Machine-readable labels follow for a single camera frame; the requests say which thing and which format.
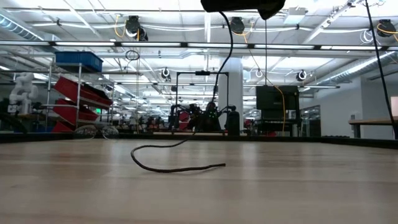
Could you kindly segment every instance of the pillar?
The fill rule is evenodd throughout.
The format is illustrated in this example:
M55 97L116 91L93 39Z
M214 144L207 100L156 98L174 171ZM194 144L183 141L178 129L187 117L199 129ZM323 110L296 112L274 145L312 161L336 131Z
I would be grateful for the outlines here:
M229 72L229 105L236 106L236 111L241 115L241 130L243 130L243 66L241 58L230 58L222 72ZM220 74L218 79L218 108L227 106L227 77ZM226 114L219 118L221 128L224 129Z

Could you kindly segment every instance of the white robot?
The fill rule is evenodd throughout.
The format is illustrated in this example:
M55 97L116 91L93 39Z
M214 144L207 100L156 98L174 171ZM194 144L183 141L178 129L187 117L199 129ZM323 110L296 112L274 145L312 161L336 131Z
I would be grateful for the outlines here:
M11 91L9 97L9 113L16 113L17 111L19 111L20 114L30 113L30 105L32 104L32 100L36 99L39 95L37 86L32 84L33 79L33 73L22 73L19 77L16 78L15 88ZM17 102L19 101L22 102L22 105L20 107L17 105Z

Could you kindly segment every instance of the blue bin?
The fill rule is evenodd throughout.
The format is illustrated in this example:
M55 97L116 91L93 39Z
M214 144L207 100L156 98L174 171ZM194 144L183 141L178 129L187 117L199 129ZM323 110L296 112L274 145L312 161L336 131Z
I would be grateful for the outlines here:
M79 63L83 65L82 72L102 72L103 61L93 52L56 52L55 63L69 72L79 72Z

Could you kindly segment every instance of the wooden table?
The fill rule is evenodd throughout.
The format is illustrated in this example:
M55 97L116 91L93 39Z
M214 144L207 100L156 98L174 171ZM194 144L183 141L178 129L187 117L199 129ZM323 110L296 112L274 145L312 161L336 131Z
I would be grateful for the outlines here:
M394 121L398 123L398 116L394 117ZM354 127L354 138L361 138L361 125L373 125L373 126L391 126L391 119L361 119L361 120L350 120L350 125Z
M0 145L0 223L398 223L398 151L319 143L74 140Z

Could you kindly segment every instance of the black monitor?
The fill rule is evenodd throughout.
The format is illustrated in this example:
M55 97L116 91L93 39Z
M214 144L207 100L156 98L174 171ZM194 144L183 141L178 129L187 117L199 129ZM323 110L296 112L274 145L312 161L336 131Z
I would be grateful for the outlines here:
M296 110L299 106L299 88L297 86L278 86L284 94L285 110ZM282 110L282 94L274 86L257 86L258 110Z

